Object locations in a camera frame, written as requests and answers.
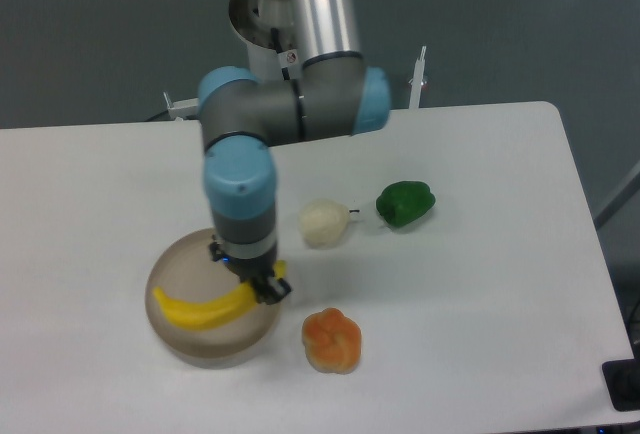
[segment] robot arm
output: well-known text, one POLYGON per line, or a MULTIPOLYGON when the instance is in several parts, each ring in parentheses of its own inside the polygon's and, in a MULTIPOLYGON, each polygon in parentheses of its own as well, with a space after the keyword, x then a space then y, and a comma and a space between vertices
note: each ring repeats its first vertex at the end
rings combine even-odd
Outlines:
POLYGON ((359 52, 351 0, 291 0, 300 79, 261 83, 248 70, 209 73, 198 90, 204 185, 223 259, 260 302, 290 287, 276 280, 276 171, 269 147, 382 128, 390 109, 380 69, 359 52))

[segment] orange bread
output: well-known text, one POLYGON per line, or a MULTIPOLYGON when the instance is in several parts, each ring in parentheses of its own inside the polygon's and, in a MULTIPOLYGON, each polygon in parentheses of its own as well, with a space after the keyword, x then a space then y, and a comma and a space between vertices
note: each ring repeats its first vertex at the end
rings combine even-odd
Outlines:
POLYGON ((360 328, 333 307, 305 319, 302 342, 309 363, 320 372, 346 374, 360 360, 360 328))

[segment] white table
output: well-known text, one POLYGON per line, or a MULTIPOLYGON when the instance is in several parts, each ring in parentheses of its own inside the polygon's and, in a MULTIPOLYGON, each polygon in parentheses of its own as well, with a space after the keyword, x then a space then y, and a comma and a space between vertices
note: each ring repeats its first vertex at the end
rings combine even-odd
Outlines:
POLYGON ((545 103, 397 111, 370 135, 274 149, 295 289, 251 361, 204 370, 145 316, 151 267, 210 226, 195 122, 0 131, 0 432, 485 433, 636 421, 601 364, 632 356, 569 146, 545 103), (392 232, 389 183, 428 182, 392 232), (307 249, 315 197, 362 210, 307 249), (363 332, 348 376, 300 327, 335 306, 363 332))

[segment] metal bracket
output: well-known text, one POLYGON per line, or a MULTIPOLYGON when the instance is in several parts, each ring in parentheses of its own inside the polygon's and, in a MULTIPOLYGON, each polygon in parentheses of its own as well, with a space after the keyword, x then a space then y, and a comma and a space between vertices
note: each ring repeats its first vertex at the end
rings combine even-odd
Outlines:
POLYGON ((173 102, 168 92, 163 92, 164 100, 167 104, 167 114, 172 121, 176 118, 193 119, 198 114, 198 98, 186 99, 184 101, 173 102))

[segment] silver arm tube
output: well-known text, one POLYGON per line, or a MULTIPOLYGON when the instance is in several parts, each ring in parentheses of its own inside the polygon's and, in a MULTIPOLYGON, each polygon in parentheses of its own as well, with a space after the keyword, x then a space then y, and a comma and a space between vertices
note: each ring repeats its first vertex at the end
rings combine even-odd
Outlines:
POLYGON ((360 52, 352 0, 291 0, 303 62, 336 52, 360 52))

